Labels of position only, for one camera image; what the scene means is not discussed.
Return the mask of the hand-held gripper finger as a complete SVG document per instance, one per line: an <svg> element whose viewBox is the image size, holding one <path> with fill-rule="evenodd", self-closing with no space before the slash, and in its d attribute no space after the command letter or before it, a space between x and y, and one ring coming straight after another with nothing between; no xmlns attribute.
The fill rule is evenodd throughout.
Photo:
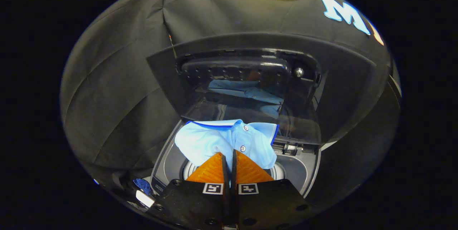
<svg viewBox="0 0 458 230"><path fill-rule="evenodd" d="M226 158L216 157L222 183L173 179L147 210L147 216L175 230L222 230L230 216L230 188Z"/></svg>
<svg viewBox="0 0 458 230"><path fill-rule="evenodd" d="M231 180L232 211L239 230L286 230L311 216L311 206L290 180L273 180L237 150Z"/></svg>

